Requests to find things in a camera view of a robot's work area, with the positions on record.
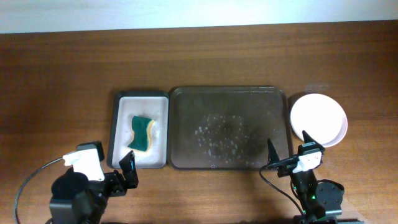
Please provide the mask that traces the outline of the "white plate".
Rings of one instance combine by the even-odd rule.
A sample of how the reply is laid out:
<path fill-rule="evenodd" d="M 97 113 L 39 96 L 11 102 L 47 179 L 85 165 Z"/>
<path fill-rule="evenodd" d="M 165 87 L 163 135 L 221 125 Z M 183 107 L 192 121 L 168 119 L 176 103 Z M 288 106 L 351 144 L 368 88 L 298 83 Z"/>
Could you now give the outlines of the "white plate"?
<path fill-rule="evenodd" d="M 323 147 L 339 144 L 348 131 L 348 118 L 333 98 L 310 93 L 298 98 L 290 110 L 290 125 L 296 136 L 304 140 L 305 131 Z"/>

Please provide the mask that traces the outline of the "green yellow sponge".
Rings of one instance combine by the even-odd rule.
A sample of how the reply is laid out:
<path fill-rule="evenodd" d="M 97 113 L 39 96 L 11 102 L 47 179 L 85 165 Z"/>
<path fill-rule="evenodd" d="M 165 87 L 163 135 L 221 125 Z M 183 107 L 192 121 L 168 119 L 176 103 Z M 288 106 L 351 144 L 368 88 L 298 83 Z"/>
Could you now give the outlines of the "green yellow sponge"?
<path fill-rule="evenodd" d="M 130 149 L 146 152 L 152 144 L 151 132 L 154 124 L 153 119 L 134 116 L 131 121 L 133 139 L 127 146 Z"/>

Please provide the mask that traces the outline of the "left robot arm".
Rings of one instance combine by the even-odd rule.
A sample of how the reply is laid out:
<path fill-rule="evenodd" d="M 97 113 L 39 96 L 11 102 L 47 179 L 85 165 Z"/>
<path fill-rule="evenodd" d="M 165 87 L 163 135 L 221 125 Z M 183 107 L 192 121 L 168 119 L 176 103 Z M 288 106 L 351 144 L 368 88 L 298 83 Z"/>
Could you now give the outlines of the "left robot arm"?
<path fill-rule="evenodd" d="M 52 223 L 99 223 L 111 197 L 125 196 L 139 180 L 131 151 L 119 161 L 117 170 L 105 173 L 104 180 L 89 180 L 85 174 L 68 169 L 52 184 L 50 213 Z"/>

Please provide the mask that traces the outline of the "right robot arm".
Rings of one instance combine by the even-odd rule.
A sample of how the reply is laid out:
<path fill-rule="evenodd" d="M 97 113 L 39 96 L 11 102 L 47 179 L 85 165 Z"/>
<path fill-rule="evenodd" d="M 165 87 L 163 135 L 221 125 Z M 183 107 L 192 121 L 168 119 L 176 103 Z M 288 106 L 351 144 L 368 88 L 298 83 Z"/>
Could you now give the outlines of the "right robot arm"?
<path fill-rule="evenodd" d="M 361 223 L 358 219 L 338 219 L 342 214 L 341 204 L 345 188 L 329 179 L 318 180 L 313 172 L 322 164 L 325 148 L 303 131 L 304 143 L 298 153 L 286 159 L 279 159 L 270 139 L 267 164 L 259 169 L 261 178 L 276 191 L 286 196 L 298 208 L 300 214 L 293 217 L 294 223 Z M 277 169 L 277 175 L 290 177 L 293 197 L 267 180 L 262 172 Z"/>

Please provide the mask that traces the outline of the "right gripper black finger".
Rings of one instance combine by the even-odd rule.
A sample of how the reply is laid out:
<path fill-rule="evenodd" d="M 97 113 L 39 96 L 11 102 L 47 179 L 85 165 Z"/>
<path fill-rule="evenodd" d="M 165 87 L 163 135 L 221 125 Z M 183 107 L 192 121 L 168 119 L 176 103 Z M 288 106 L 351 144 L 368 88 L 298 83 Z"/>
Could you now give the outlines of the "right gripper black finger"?
<path fill-rule="evenodd" d="M 267 160 L 267 164 L 271 165 L 271 164 L 275 164 L 278 163 L 280 161 L 276 149 L 271 141 L 271 139 L 267 140 L 267 145 L 268 145 L 268 160 Z"/>
<path fill-rule="evenodd" d="M 305 144 L 310 142 L 315 142 L 315 140 L 305 130 L 302 131 L 302 134 L 303 134 L 303 141 Z"/>

